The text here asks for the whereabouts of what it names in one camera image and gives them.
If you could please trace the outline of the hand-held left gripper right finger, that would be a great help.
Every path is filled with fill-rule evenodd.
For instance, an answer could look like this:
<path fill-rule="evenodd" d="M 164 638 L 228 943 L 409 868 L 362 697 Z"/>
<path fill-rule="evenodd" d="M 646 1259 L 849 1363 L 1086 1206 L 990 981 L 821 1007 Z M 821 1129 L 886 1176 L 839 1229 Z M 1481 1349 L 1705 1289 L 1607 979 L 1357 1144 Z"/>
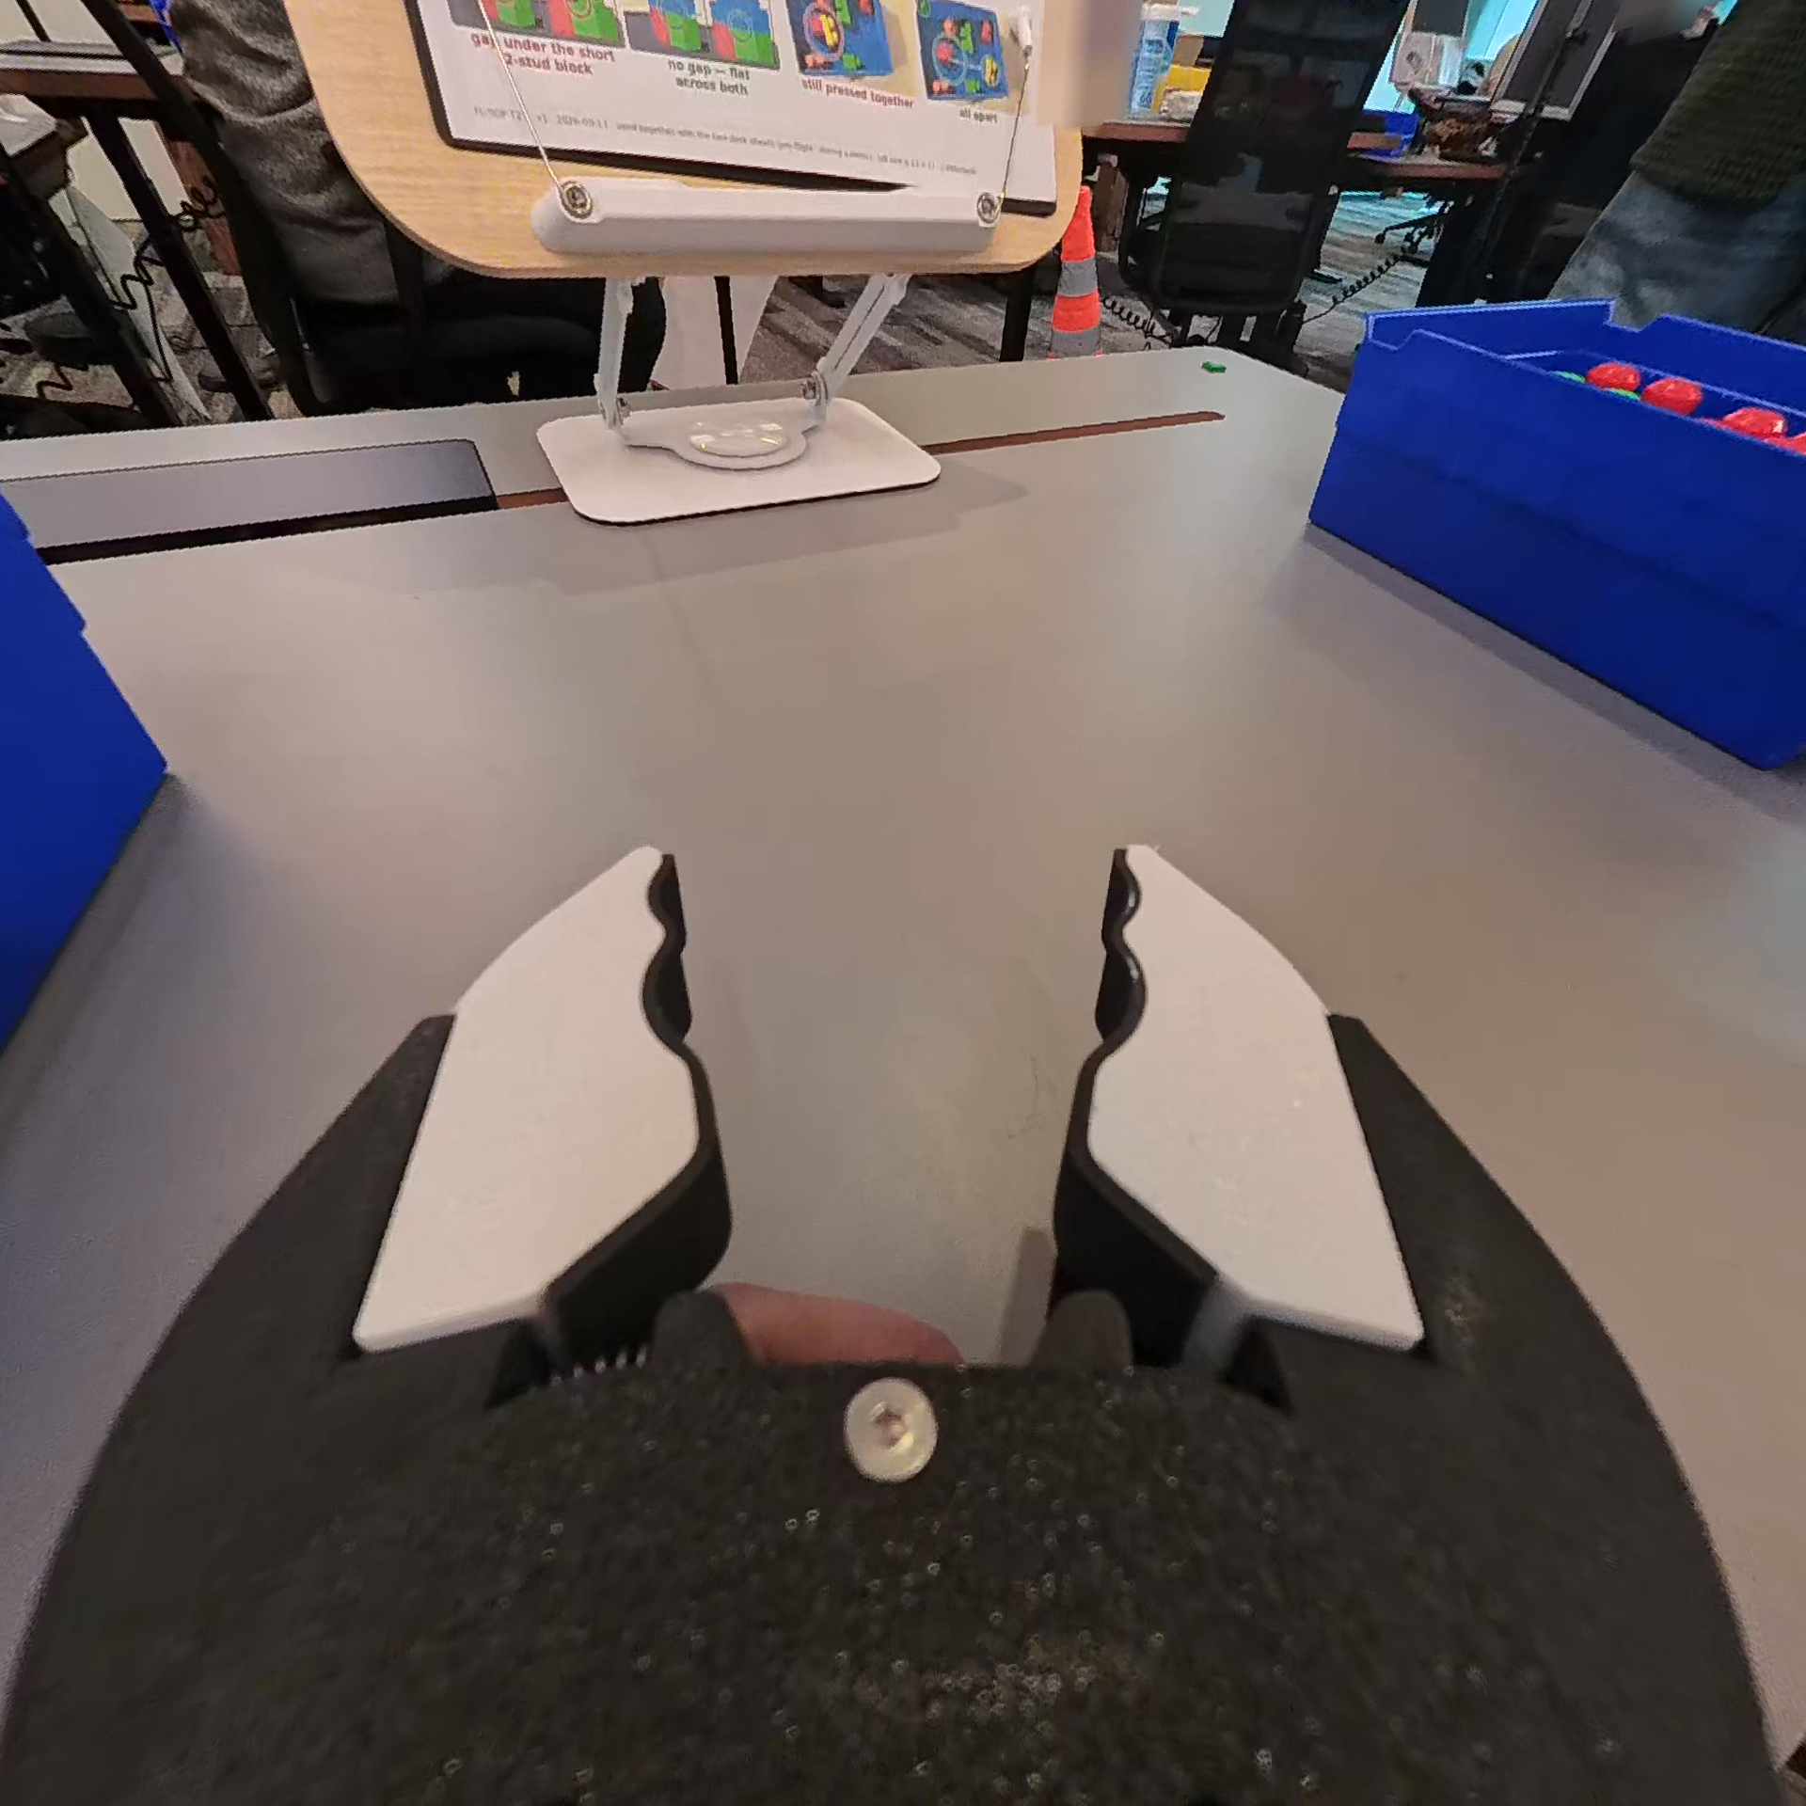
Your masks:
<path fill-rule="evenodd" d="M 1148 845 L 1114 851 L 1099 939 L 1052 1299 L 1114 1299 L 1137 1361 L 1234 1361 L 1265 1327 L 1417 1353 L 1424 1317 L 1308 979 Z"/>

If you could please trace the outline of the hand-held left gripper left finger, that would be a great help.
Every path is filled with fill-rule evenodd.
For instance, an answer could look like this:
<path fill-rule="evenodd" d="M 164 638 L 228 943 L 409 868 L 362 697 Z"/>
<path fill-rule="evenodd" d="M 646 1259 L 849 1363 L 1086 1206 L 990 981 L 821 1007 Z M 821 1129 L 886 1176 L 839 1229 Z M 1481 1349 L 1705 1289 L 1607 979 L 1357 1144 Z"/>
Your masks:
<path fill-rule="evenodd" d="M 362 1353 L 525 1331 L 627 1353 L 732 1238 L 676 860 L 640 847 L 463 992 L 354 1321 Z"/>

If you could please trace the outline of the blue plastic bin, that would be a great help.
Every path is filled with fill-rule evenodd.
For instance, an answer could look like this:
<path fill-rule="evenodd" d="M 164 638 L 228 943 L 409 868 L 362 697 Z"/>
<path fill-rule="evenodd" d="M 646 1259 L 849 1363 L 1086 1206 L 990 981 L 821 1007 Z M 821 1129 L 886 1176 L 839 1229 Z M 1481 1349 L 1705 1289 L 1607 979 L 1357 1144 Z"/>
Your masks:
<path fill-rule="evenodd" d="M 2 507 L 2 1041 L 168 777 L 85 618 Z"/>
<path fill-rule="evenodd" d="M 1630 364 L 1705 390 L 1690 418 L 1584 381 Z M 1376 313 L 1310 520 L 1757 770 L 1804 745 L 1804 349 L 1613 305 Z"/>

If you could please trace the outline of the black flat panel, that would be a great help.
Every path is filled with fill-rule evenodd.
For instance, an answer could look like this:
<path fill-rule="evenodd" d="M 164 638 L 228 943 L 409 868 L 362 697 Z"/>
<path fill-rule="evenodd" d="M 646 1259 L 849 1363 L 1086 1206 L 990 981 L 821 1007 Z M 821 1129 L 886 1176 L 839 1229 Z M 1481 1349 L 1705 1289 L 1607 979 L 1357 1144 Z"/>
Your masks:
<path fill-rule="evenodd" d="M 51 567 L 491 514 L 501 507 L 471 441 L 30 476 L 6 480 L 4 501 Z"/>

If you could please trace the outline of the white book stand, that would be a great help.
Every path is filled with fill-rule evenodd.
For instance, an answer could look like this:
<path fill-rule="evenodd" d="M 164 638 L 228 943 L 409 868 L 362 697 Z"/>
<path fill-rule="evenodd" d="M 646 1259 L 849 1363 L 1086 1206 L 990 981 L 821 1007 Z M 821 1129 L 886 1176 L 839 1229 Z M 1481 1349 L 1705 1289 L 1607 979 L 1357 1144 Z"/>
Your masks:
<path fill-rule="evenodd" d="M 932 486 L 937 458 L 843 390 L 907 294 L 911 262 L 984 253 L 1003 217 L 996 189 L 879 192 L 553 177 L 531 224 L 563 256 L 661 270 L 708 260 L 807 268 L 851 260 L 869 277 L 837 339 L 796 396 L 659 403 L 621 396 L 629 302 L 610 294 L 599 343 L 597 407 L 553 418 L 538 444 L 576 514 L 604 527 L 679 523 Z"/>

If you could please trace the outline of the orange traffic cone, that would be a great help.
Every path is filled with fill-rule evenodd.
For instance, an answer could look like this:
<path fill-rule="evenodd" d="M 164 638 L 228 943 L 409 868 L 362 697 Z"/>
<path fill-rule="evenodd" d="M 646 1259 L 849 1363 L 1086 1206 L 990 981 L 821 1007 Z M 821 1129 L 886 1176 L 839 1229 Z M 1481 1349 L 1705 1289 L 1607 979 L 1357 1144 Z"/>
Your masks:
<path fill-rule="evenodd" d="M 1082 185 L 1058 249 L 1050 307 L 1050 360 L 1103 354 L 1103 300 L 1097 273 L 1093 189 Z"/>

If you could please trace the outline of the black office chair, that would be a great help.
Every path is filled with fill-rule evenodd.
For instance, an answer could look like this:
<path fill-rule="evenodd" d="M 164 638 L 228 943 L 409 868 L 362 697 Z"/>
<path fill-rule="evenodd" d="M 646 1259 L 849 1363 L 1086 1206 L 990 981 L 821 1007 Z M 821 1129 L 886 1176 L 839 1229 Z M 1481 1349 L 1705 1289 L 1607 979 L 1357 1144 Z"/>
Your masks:
<path fill-rule="evenodd" d="M 1118 253 L 1172 349 L 1197 326 L 1287 364 L 1349 140 L 1404 2 L 1236 2 L 1165 200 Z"/>

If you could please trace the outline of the wooden display board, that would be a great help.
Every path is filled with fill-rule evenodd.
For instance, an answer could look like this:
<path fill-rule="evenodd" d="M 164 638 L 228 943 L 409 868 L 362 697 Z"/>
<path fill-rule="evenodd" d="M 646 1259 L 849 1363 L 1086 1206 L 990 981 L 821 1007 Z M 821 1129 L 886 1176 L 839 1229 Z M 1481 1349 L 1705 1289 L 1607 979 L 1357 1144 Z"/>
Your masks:
<path fill-rule="evenodd" d="M 506 281 L 555 277 L 990 277 L 1028 270 L 1063 238 L 1078 200 L 1080 136 L 1052 136 L 1050 215 L 1005 211 L 979 247 L 930 245 L 898 226 L 905 192 L 774 189 L 578 166 L 599 224 L 561 251 L 533 213 L 555 177 L 533 155 L 454 147 L 441 136 L 405 4 L 288 4 L 328 134 L 384 221 L 439 260 Z"/>

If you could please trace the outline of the printed instruction sheet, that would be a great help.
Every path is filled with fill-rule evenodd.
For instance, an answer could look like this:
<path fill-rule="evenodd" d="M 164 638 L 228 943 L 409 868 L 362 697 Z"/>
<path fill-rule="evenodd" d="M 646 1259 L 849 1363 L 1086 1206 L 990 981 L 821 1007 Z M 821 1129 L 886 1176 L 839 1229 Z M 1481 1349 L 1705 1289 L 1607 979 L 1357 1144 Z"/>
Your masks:
<path fill-rule="evenodd" d="M 459 149 L 631 170 L 988 192 L 1050 215 L 1056 132 L 1016 25 L 960 2 L 409 4 Z"/>

